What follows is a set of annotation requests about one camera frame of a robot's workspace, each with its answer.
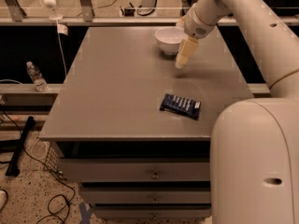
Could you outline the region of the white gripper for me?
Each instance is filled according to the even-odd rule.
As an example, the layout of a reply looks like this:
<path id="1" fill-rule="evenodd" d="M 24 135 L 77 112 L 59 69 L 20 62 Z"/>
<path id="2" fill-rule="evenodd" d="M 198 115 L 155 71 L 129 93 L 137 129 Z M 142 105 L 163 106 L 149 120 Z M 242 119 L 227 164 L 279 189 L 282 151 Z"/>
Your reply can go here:
<path id="1" fill-rule="evenodd" d="M 204 24 L 198 18 L 195 5 L 192 5 L 187 14 L 176 22 L 176 26 L 184 28 L 185 34 L 188 35 L 180 42 L 175 63 L 176 68 L 183 68 L 198 48 L 197 39 L 206 37 L 214 30 L 215 26 Z"/>

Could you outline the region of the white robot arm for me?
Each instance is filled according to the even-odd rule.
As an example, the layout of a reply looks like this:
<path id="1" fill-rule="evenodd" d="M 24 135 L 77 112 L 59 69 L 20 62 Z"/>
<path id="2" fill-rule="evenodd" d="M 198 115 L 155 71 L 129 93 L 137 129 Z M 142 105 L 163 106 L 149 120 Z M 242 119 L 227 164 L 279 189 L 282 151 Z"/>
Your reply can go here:
<path id="1" fill-rule="evenodd" d="M 212 224 L 299 224 L 299 39 L 263 0 L 198 0 L 181 19 L 183 67 L 232 15 L 263 77 L 225 108 L 210 143 Z"/>

